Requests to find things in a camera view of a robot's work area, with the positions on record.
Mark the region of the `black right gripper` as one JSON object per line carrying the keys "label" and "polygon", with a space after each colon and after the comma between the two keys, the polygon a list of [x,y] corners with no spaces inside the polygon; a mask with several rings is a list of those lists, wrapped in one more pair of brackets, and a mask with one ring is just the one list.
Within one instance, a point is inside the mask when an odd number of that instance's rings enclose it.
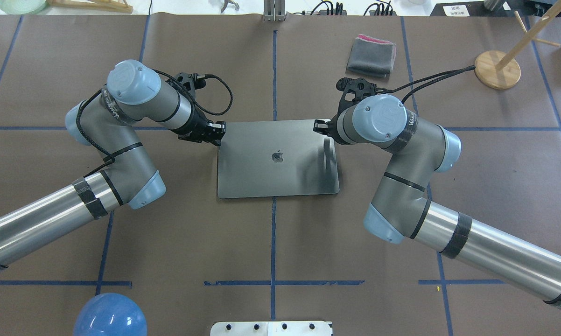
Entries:
{"label": "black right gripper", "polygon": [[313,131],[322,135],[327,135],[336,143],[344,145],[344,140],[338,132],[337,126],[338,117],[333,117],[330,121],[323,119],[315,119],[313,123]]}

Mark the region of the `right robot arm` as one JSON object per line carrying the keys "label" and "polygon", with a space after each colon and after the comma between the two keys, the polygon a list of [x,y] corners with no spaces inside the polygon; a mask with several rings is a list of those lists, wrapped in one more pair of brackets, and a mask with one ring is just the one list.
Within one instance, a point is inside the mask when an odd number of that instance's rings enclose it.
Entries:
{"label": "right robot arm", "polygon": [[364,98],[329,121],[317,119],[313,131],[342,145],[370,143],[391,154],[364,219],[371,234],[395,244],[410,238],[561,310],[561,255],[424,196],[432,175],[460,157],[455,134],[389,94]]}

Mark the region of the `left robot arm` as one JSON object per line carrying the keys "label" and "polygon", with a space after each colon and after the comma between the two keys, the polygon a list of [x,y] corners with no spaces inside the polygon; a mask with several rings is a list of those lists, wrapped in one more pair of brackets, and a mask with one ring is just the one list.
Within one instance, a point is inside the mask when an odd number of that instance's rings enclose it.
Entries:
{"label": "left robot arm", "polygon": [[223,121],[212,121],[196,91],[214,74],[166,74],[138,60],[116,64],[107,81],[65,116],[78,143],[96,149],[103,160],[82,178],[0,217],[0,272],[10,264],[95,220],[128,205],[139,209],[167,188],[134,125],[150,119],[179,140],[221,144]]}

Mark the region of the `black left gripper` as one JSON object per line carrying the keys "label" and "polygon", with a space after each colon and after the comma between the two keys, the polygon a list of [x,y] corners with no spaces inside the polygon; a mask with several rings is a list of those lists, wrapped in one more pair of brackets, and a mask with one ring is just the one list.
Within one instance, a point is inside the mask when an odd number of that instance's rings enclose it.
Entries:
{"label": "black left gripper", "polygon": [[177,129],[178,139],[189,142],[208,142],[222,144],[222,138],[226,133],[224,121],[213,122],[204,115],[202,111],[194,108],[189,115],[188,121]]}

